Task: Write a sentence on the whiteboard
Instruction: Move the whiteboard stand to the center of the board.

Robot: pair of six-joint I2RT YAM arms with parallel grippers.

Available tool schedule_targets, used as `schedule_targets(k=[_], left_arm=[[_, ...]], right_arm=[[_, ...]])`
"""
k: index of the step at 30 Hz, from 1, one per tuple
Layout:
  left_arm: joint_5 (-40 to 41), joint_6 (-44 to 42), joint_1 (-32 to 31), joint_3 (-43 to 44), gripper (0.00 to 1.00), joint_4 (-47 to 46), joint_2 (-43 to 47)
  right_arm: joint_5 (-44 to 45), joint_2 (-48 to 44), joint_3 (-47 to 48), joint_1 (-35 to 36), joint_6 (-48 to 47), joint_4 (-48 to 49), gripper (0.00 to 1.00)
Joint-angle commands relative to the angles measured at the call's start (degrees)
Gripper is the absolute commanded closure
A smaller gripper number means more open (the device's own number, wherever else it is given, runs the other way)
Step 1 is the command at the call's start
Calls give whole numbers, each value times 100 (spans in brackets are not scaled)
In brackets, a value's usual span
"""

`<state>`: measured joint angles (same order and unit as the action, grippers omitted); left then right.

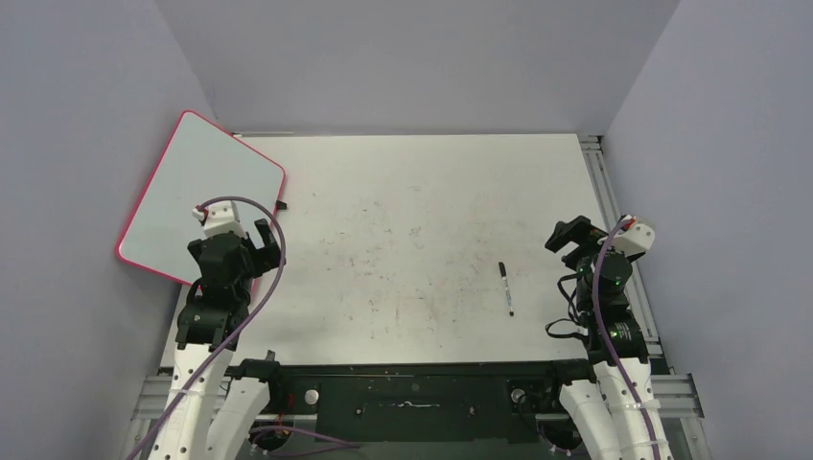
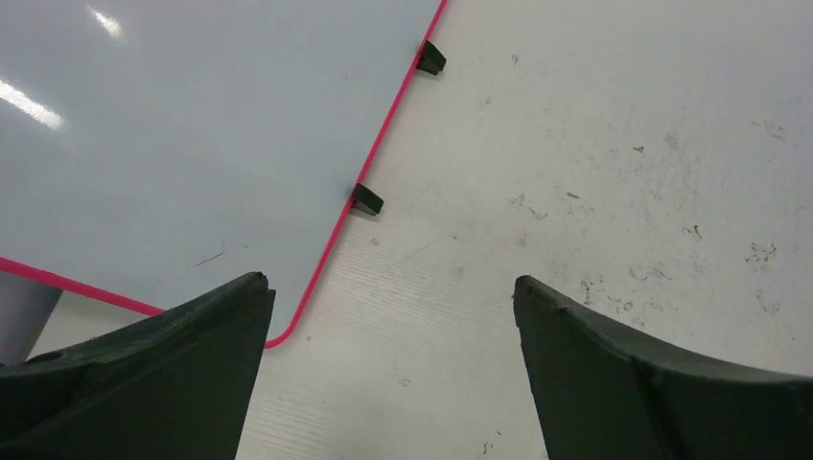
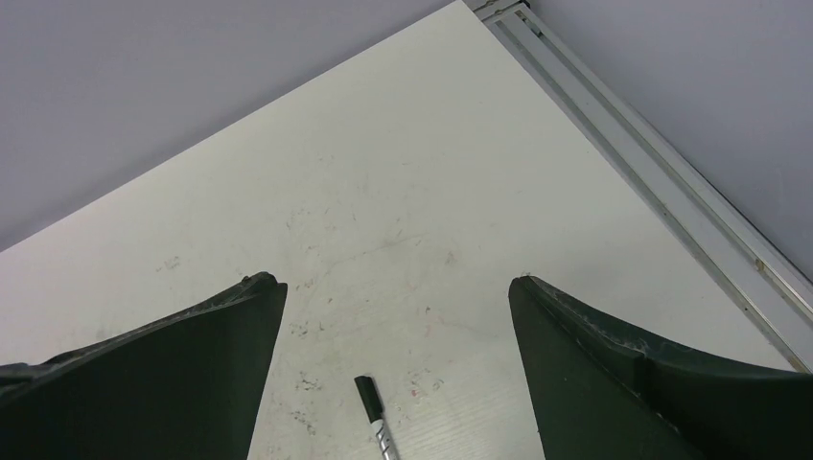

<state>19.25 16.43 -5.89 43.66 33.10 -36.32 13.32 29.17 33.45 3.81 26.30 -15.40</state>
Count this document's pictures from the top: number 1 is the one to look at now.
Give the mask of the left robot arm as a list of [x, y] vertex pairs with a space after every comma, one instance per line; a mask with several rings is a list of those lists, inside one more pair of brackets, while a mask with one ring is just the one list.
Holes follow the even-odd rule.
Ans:
[[273, 374], [273, 356], [246, 359], [238, 367], [221, 407], [221, 381], [241, 332], [258, 313], [252, 309], [254, 280], [282, 272], [285, 238], [274, 219], [254, 225], [256, 246], [236, 217], [209, 212], [201, 217], [204, 239], [188, 249], [200, 270], [177, 319], [174, 369], [165, 408], [140, 445], [151, 459], [233, 459], [260, 411], [278, 410], [286, 386]]

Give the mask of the pink-framed whiteboard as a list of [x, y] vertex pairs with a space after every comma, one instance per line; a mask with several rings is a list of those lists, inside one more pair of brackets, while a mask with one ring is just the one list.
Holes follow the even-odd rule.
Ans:
[[270, 211], [286, 180], [277, 162], [192, 110], [179, 116], [121, 234], [118, 259], [183, 284], [199, 277], [187, 249], [202, 239], [193, 210], [218, 196], [252, 199]]

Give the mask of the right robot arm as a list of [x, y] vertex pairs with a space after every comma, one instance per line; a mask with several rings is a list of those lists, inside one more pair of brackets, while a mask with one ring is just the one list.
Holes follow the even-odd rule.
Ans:
[[592, 459], [670, 459], [673, 456], [652, 384], [652, 364], [639, 322], [626, 295], [633, 264], [653, 246], [655, 229], [625, 215], [609, 231], [578, 216], [558, 221], [545, 247], [562, 258], [575, 283], [565, 295], [567, 321], [587, 353], [587, 375], [560, 373], [546, 379], [542, 394], [566, 410]]

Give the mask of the black whiteboard marker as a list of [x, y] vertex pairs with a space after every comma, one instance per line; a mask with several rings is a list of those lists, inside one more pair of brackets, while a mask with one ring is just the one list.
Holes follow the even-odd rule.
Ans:
[[499, 262], [499, 275], [500, 275], [500, 279], [501, 279], [503, 289], [504, 289], [504, 294], [505, 294], [505, 298], [506, 298], [508, 313], [509, 313], [509, 315], [511, 317], [513, 317], [515, 315], [515, 311], [514, 311], [514, 308], [513, 308], [513, 300], [512, 300], [510, 286], [509, 286], [508, 277], [507, 277], [507, 268], [506, 268], [504, 262]]

